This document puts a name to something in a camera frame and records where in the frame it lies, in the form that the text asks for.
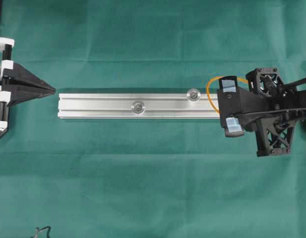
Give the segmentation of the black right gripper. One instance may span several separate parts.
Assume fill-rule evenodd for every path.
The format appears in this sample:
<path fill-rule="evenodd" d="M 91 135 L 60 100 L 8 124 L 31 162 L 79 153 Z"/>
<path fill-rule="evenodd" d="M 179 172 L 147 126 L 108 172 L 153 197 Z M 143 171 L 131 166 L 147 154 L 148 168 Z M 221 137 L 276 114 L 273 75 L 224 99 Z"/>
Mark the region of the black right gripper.
<path fill-rule="evenodd" d="M 257 68 L 246 75 L 249 91 L 263 102 L 262 109 L 247 113 L 254 121 L 247 125 L 255 132 L 257 156 L 289 154 L 296 123 L 306 120 L 306 77 L 285 84 L 276 68 Z"/>

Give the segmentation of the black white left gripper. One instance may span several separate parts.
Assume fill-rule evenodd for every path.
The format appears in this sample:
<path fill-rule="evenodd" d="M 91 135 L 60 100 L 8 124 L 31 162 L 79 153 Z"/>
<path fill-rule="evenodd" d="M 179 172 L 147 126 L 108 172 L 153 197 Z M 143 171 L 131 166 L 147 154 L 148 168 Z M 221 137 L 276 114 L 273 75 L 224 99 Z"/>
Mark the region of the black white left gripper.
<path fill-rule="evenodd" d="M 0 37 L 0 139 L 8 131 L 9 107 L 56 92 L 47 82 L 11 60 L 13 47 L 13 39 Z"/>

